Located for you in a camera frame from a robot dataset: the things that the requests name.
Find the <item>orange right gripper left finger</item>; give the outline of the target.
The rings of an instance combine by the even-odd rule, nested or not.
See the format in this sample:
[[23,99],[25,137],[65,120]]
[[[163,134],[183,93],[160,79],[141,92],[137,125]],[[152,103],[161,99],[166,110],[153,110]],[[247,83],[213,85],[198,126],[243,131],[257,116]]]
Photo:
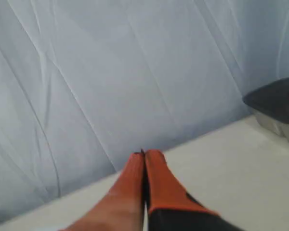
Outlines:
[[143,153],[132,153],[106,195],[66,231],[141,231],[144,223]]

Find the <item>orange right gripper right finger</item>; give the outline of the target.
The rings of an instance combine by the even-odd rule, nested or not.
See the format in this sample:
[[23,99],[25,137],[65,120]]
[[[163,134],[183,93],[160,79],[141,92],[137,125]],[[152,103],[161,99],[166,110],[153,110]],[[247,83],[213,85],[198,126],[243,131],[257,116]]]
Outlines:
[[145,153],[150,231],[238,231],[240,228],[197,201],[175,178],[159,150]]

